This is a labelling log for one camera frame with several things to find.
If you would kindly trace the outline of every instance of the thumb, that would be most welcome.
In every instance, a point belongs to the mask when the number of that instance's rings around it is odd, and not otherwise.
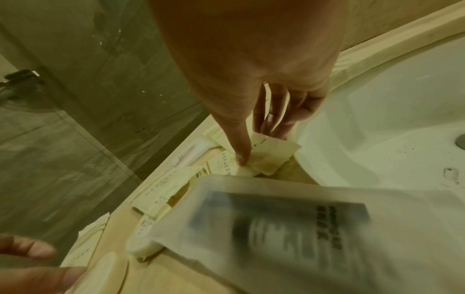
[[[65,292],[85,271],[85,267],[0,269],[0,293],[56,294]]]
[[[238,165],[245,165],[250,157],[252,145],[247,131],[246,121],[231,123],[212,114],[218,125],[223,129],[231,147],[236,152],[236,162]]]

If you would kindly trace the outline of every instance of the toiletry package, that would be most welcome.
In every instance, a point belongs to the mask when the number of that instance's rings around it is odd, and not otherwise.
[[[463,293],[464,212],[449,191],[209,175],[149,236],[250,294]]]

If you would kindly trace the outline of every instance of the white sink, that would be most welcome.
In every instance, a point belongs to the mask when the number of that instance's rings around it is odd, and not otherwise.
[[[303,169],[325,186],[465,194],[465,37],[378,66],[331,92],[295,130]]]

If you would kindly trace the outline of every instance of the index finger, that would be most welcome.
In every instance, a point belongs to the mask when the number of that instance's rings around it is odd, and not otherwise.
[[[0,254],[49,259],[55,253],[56,249],[44,241],[0,234]]]

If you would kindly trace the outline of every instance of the plastic bag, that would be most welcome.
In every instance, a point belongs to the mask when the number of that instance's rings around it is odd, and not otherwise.
[[[439,199],[460,213],[444,218]],[[211,175],[150,236],[251,294],[453,293],[435,262],[463,264],[449,222],[464,207],[446,191]]]

